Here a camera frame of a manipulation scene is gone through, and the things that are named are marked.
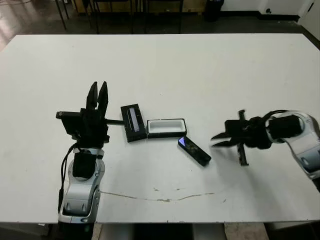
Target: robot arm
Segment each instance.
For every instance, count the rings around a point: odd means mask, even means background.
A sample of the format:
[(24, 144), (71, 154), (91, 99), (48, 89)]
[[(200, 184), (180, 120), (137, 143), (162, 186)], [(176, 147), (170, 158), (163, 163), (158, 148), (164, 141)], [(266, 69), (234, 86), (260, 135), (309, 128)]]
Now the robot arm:
[(279, 115), (279, 119), (289, 116), (295, 116), (298, 119), (301, 128), (299, 135), (274, 139), (269, 132), (269, 126), (266, 127), (267, 135), (272, 143), (285, 142), (288, 144), (293, 158), (320, 192), (319, 125), (313, 117), (300, 111), (286, 111)]
[(227, 120), (224, 124), (225, 132), (212, 139), (231, 139), (213, 147), (237, 145), (240, 163), (247, 165), (243, 144), (250, 148), (268, 149), (272, 143), (287, 143), (293, 158), (320, 192), (320, 131), (313, 117), (300, 111), (276, 110), (264, 117), (250, 120), (242, 117)]
[[(58, 224), (65, 239), (90, 240), (93, 235), (100, 201), (99, 186), (105, 173), (102, 147), (109, 142), (107, 124), (123, 125), (123, 121), (105, 119), (107, 106), (107, 83), (103, 82), (98, 95), (97, 82), (94, 82), (85, 108), (81, 108), (80, 112), (56, 113), (66, 133), (76, 140), (61, 165)], [(67, 170), (67, 158), (72, 151), (74, 158)], [(69, 186), (65, 192), (66, 170)]]

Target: gray floor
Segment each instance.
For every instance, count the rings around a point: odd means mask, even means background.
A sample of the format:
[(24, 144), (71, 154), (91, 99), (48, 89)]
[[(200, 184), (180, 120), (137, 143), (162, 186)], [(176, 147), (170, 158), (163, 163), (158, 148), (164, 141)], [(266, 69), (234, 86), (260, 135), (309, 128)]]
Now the gray floor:
[[(67, 5), (70, 19), (63, 28), (57, 6), (52, 0), (0, 0), (0, 50), (18, 34), (95, 34), (84, 14), (77, 14)], [(130, 34), (131, 22), (127, 13), (104, 14), (99, 18), (101, 34)], [(182, 34), (203, 33), (303, 33), (320, 49), (320, 43), (293, 20), (259, 19), (255, 15), (222, 16), (216, 22), (206, 22), (202, 15), (185, 13), (182, 16)], [(143, 34), (144, 16), (134, 16), (134, 34)], [(150, 15), (148, 34), (175, 34), (179, 32), (179, 16)]]

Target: white table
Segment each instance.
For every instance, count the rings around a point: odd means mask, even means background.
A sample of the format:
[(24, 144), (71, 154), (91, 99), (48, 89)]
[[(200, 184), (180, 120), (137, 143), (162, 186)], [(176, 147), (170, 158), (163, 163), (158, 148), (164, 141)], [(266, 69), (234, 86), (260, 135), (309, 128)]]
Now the white table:
[(320, 122), (320, 52), (301, 34), (21, 35), (0, 53), (0, 222), (55, 223), (60, 166), (74, 142), (56, 111), (79, 111), (107, 81), (106, 116), (138, 103), (144, 122), (185, 118), (212, 156), (202, 168), (176, 138), (127, 143), (110, 126), (97, 222), (320, 219), (320, 194), (285, 144), (212, 149), (224, 121), (301, 110)]

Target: black rectangular object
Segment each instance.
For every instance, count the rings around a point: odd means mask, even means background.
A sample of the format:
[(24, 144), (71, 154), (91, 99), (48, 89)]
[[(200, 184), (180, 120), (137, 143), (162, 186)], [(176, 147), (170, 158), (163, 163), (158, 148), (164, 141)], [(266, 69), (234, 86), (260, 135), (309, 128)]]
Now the black rectangular object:
[(138, 104), (122, 106), (121, 114), (128, 143), (147, 138), (145, 124)]
[(206, 166), (211, 160), (211, 157), (205, 153), (205, 151), (203, 151), (186, 136), (179, 138), (178, 145), (203, 167)]

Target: chair leg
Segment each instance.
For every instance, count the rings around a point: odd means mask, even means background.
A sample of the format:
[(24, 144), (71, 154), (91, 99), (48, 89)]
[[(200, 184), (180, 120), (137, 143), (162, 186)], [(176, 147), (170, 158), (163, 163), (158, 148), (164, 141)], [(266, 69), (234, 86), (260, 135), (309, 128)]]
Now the chair leg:
[(147, 34), (147, 9), (146, 9), (146, 5), (147, 5), (147, 0), (142, 0), (142, 4), (143, 4), (143, 12), (144, 12), (144, 34)]
[(96, 4), (96, 8), (98, 9), (98, 13), (101, 13), (98, 2), (95, 2), (95, 4)]
[(180, 15), (180, 20), (179, 20), (179, 34), (181, 34), (181, 24), (182, 24), (182, 10), (184, 6), (184, 0), (180, 0), (180, 6), (179, 6), (179, 15)]
[(77, 4), (76, 4), (76, 0), (73, 0), (73, 4), (74, 4), (76, 13), (78, 13), (78, 6), (77, 6)]
[(97, 2), (93, 2), (93, 11), (94, 11), (94, 17), (95, 17), (96, 34), (99, 34), (98, 12), (97, 12), (96, 6), (98, 6)]
[(55, 4), (56, 4), (56, 7), (58, 8), (58, 12), (59, 12), (59, 15), (60, 15), (60, 18), (61, 18), (61, 21), (62, 21), (64, 30), (67, 30), (67, 27), (66, 27), (66, 24), (65, 24), (65, 20), (64, 20), (64, 17), (62, 16), (62, 13), (61, 13), (61, 9), (60, 9), (58, 0), (55, 0)]
[(93, 13), (94, 13), (94, 10), (92, 9), (92, 4), (91, 4), (91, 1), (90, 1), (90, 0), (89, 0), (89, 6), (90, 6), (91, 13), (93, 14)]
[(134, 16), (132, 12), (132, 0), (130, 0), (130, 11), (131, 11), (131, 34), (134, 34)]
[(88, 9), (87, 9), (86, 7), (84, 7), (84, 11), (85, 11), (85, 15), (87, 16), (87, 18), (88, 18), (88, 20), (89, 20), (90, 28), (92, 28), (90, 16), (89, 16), (89, 14), (88, 14)]
[(68, 11), (67, 11), (65, 0), (62, 0), (62, 2), (63, 2), (63, 7), (64, 7), (66, 18), (69, 19), (69, 15), (68, 15)]

